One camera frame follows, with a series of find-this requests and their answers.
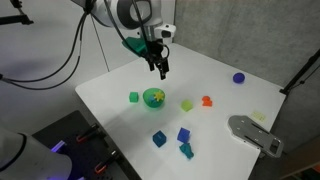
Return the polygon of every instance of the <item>purple ball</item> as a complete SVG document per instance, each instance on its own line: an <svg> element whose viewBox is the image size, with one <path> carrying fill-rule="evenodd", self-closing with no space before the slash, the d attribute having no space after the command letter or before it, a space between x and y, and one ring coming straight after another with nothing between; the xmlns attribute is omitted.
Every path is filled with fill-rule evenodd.
<svg viewBox="0 0 320 180"><path fill-rule="evenodd" d="M245 76L242 73L236 73L233 75L233 82L241 84L244 82Z"/></svg>

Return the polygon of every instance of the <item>orange block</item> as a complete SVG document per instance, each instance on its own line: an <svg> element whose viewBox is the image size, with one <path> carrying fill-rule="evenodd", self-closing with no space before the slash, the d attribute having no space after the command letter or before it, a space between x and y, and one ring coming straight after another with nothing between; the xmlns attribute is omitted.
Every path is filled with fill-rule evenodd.
<svg viewBox="0 0 320 180"><path fill-rule="evenodd" d="M203 104L202 106L209 106L209 107L212 107L212 101L203 101Z"/></svg>
<svg viewBox="0 0 320 180"><path fill-rule="evenodd" d="M202 101L210 101L210 97L209 96L203 96Z"/></svg>

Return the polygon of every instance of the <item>cable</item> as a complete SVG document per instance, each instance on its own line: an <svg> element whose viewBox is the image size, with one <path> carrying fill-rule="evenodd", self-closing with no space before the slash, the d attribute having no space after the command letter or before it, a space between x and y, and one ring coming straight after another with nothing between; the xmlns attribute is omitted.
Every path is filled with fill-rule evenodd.
<svg viewBox="0 0 320 180"><path fill-rule="evenodd" d="M300 81L299 84L291 87L291 88L289 89L289 91L291 91L291 90L299 87L300 85L306 83L306 81L307 81L319 68L320 68L320 65L319 65L318 67L316 67L304 80Z"/></svg>
<svg viewBox="0 0 320 180"><path fill-rule="evenodd" d="M102 52L102 55L103 55L103 58L104 58L104 62L106 63L108 72L110 72L109 66L108 66L108 62L107 62L107 58L106 58L106 56L104 54L104 51L103 51L103 48L102 48L102 45L101 45L101 41L100 41L100 37L99 37L99 33L97 31L96 24L94 23L92 15L91 15L91 20L92 20L92 23L93 23L94 30L96 31L96 35L97 35L97 38L98 38L98 41L99 41L99 44L100 44L100 48L101 48L101 52Z"/></svg>
<svg viewBox="0 0 320 180"><path fill-rule="evenodd" d="M122 41L127 45L127 47L128 47L135 55L137 55L137 56L139 56L139 57L144 57L143 55L141 55L141 54L139 54L137 51L135 51L135 50L129 45L129 43L127 42L127 40L124 39L121 31L120 31L119 28L118 28L117 23L114 21L113 15L112 15L112 13L111 13L110 6L109 6L109 4L107 3L106 0L104 0L104 4L105 4L105 6L106 6L106 8L107 8L107 12L108 12L108 15L109 15L109 17L110 17L110 20L111 20L114 28L116 29L118 35L119 35L120 38L122 39Z"/></svg>
<svg viewBox="0 0 320 180"><path fill-rule="evenodd" d="M138 17L138 20L139 20L139 23L140 23L141 32L142 32L142 36L143 36L144 42L145 42L146 47L147 47L147 53L149 54L150 53L150 47L149 47L149 44L147 42L148 39L147 39L146 31L144 30L144 27L143 27L143 22L142 22L142 19L141 19L141 14L140 14L138 5L137 5L135 0L132 0L132 4L133 4L134 9L135 9L135 11L137 13L137 17Z"/></svg>
<svg viewBox="0 0 320 180"><path fill-rule="evenodd" d="M76 43L77 43L77 38L78 38L78 35L79 35L79 31L80 31L80 28L81 28L82 24L84 24L84 20L85 20L86 16L87 16L86 13L84 13L81 16L81 19L79 21L79 24L78 24L78 27L77 27L77 30L76 30L76 34L75 34L75 37L74 37L74 40L73 40L71 52L70 52L67 60L63 63L63 65L58 70L56 70L55 72L53 72L52 74L50 74L48 76L45 76L45 77L42 77L42 78L38 78L38 79L33 79L33 80L17 80L17 79L11 79L11 78L6 78L6 80L11 81L11 82L19 82L19 83L38 82L38 81L43 81L45 79L48 79L48 78L56 75L58 72L60 72L69 63L69 61L70 61L70 59L71 59L71 57L73 55L74 48L75 48Z"/></svg>
<svg viewBox="0 0 320 180"><path fill-rule="evenodd" d="M79 50L79 55L78 55L77 63L76 63L76 65L75 65L74 69L72 70L71 74L70 74L65 80L63 80L62 82L60 82L60 83L58 83L58 84L56 84L56 85L53 85L53 86L50 86L50 87L45 87L45 88L33 88L33 87L22 86L22 85L20 85L20 84L17 84L17 83L15 83L15 82L10 81L9 79L4 79L4 81L7 82L7 83L9 83L9 84L12 84L12 85L14 85L14 86L17 86L17 87L20 87L20 88L23 88L23 89L28 89L28 90L48 90L48 89L53 89L53 88L55 88L55 87L58 87L58 86L64 84L65 82L67 82L67 81L73 76L73 74L74 74L75 71L77 70L78 65L79 65L79 63L80 63L80 59L81 59L81 49L82 49L82 32L83 32L83 26L84 26L84 22L85 22L86 17L87 17L87 14L84 16L84 19L83 19L83 21L82 21L82 23L81 23L81 27L80 27L80 29L81 29L81 32L80 32L80 50Z"/></svg>
<svg viewBox="0 0 320 180"><path fill-rule="evenodd" d="M307 76L306 79L304 79L304 81L308 80L319 68L320 68L320 65L319 65L316 69L314 69L314 70L309 74L309 76Z"/></svg>

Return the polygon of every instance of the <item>gray object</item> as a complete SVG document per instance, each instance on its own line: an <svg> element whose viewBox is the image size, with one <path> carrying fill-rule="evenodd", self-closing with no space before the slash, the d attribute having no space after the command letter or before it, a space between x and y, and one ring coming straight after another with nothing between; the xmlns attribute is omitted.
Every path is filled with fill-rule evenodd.
<svg viewBox="0 0 320 180"><path fill-rule="evenodd" d="M232 116L228 121L232 134L261 149L270 157L281 156L283 142L248 116Z"/></svg>

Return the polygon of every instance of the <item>green cube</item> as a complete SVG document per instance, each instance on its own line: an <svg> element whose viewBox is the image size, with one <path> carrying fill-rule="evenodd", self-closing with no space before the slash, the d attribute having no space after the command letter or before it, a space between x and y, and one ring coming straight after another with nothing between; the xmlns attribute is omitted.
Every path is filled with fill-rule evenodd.
<svg viewBox="0 0 320 180"><path fill-rule="evenodd" d="M190 109L193 108L192 102L191 102L190 100L184 100L184 101L182 101L182 103L181 103L181 108L182 108L184 111L188 112Z"/></svg>
<svg viewBox="0 0 320 180"><path fill-rule="evenodd" d="M137 92L130 92L129 100L132 103L137 103L139 101L139 94Z"/></svg>

